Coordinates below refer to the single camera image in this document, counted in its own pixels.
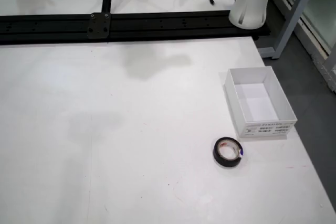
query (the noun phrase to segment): roll of tape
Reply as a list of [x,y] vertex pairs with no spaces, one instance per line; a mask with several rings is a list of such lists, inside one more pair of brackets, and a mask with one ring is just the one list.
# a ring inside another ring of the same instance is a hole
[[[225,157],[221,153],[221,148],[231,148],[234,152],[234,157]],[[222,166],[225,167],[235,167],[239,164],[240,160],[242,160],[243,156],[243,148],[239,144],[239,142],[231,137],[222,137],[217,140],[214,147],[214,157],[215,160]]]

